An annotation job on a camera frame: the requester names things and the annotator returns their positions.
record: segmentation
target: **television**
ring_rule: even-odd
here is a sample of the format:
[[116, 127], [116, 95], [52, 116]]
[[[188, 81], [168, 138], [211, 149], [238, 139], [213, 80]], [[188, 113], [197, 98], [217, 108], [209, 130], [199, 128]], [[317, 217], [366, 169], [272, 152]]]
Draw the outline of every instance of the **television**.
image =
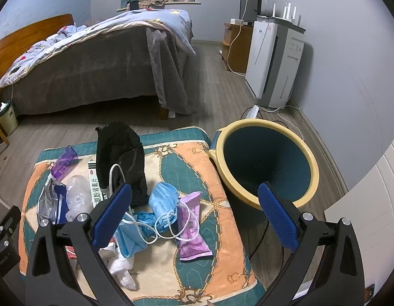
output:
[[261, 14], [262, 0], [241, 0], [239, 5], [239, 19], [252, 25], [256, 20], [257, 16]]

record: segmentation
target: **tv stand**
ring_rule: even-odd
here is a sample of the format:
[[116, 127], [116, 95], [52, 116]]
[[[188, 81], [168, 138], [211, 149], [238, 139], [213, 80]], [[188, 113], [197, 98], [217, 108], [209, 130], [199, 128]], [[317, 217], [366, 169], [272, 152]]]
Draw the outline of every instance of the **tv stand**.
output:
[[223, 44], [222, 60], [225, 63], [227, 71], [230, 71], [228, 67], [229, 64], [230, 68], [233, 71], [246, 73], [248, 66], [248, 59], [249, 59], [249, 50], [251, 49], [253, 27], [247, 25], [242, 26], [241, 33], [232, 44], [230, 55], [228, 56], [230, 45], [238, 35], [240, 26], [236, 24], [229, 24], [229, 23], [224, 23], [224, 25], [225, 25], [225, 32], [224, 32], [224, 40], [222, 41]]

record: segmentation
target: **crumpled black bag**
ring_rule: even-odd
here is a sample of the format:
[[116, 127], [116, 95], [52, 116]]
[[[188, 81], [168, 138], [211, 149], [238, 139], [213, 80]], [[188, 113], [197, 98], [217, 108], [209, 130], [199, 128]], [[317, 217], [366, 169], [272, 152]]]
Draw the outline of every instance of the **crumpled black bag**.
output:
[[[109, 186], [109, 171], [113, 164], [121, 166], [126, 182], [132, 187], [131, 207], [145, 205], [149, 201], [145, 176], [145, 152], [140, 137], [133, 129], [120, 121], [100, 128], [96, 149], [96, 174], [99, 186]], [[114, 190], [123, 182], [119, 168], [112, 174]]]

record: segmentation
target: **yellow bucket rim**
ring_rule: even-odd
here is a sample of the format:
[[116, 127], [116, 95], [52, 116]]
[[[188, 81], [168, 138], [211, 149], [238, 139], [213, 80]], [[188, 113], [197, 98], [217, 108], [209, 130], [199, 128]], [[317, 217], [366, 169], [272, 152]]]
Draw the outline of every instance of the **yellow bucket rim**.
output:
[[225, 162], [224, 157], [224, 144], [225, 140], [228, 136], [233, 133], [234, 131], [247, 127], [247, 126], [262, 126], [269, 129], [273, 129], [284, 134], [286, 137], [291, 139], [303, 152], [304, 156], [306, 157], [309, 167], [310, 167], [310, 183], [306, 193], [299, 199], [295, 200], [293, 204], [298, 208], [305, 204], [307, 204], [311, 198], [313, 198], [314, 194], [316, 193], [317, 187], [319, 185], [319, 167], [317, 165], [316, 159], [308, 147], [306, 143], [293, 131], [290, 131], [286, 127], [277, 124], [272, 121], [268, 121], [265, 119], [241, 119], [239, 121], [235, 121], [229, 124], [227, 127], [220, 129], [221, 131], [216, 146], [216, 164], [218, 172], [226, 184], [226, 186], [231, 190], [231, 192], [236, 195], [240, 200], [247, 203], [248, 205], [262, 210], [258, 197], [253, 195], [252, 193], [245, 190], [233, 177], [228, 166]]

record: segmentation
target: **silver bolt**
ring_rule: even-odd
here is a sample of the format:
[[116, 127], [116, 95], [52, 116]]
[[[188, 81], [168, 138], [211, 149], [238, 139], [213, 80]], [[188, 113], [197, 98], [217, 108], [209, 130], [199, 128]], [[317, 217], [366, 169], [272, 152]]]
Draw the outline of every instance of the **silver bolt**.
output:
[[44, 219], [40, 222], [40, 226], [47, 226], [49, 223], [48, 219]]
[[346, 226], [349, 226], [351, 224], [351, 221], [348, 218], [342, 218], [341, 222], [343, 222], [343, 224]]
[[311, 221], [311, 220], [313, 219], [313, 215], [312, 215], [311, 213], [304, 212], [304, 213], [303, 213], [303, 218], [304, 218], [306, 221]]
[[85, 222], [87, 218], [88, 218], [88, 215], [85, 213], [81, 213], [77, 216], [78, 222]]

